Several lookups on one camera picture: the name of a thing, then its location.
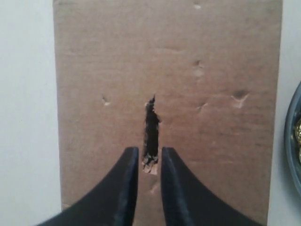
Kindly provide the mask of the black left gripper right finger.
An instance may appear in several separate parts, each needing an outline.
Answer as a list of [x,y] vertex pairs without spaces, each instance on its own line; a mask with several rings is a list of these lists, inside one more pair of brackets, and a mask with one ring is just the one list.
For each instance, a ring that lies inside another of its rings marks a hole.
[[162,148],[160,183],[168,226],[258,225],[202,184],[172,147]]

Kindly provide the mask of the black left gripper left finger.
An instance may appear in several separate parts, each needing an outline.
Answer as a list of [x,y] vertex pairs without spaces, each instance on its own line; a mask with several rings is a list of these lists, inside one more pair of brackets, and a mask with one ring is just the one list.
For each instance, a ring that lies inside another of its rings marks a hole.
[[131,226],[138,191],[139,149],[127,147],[90,192],[43,226]]

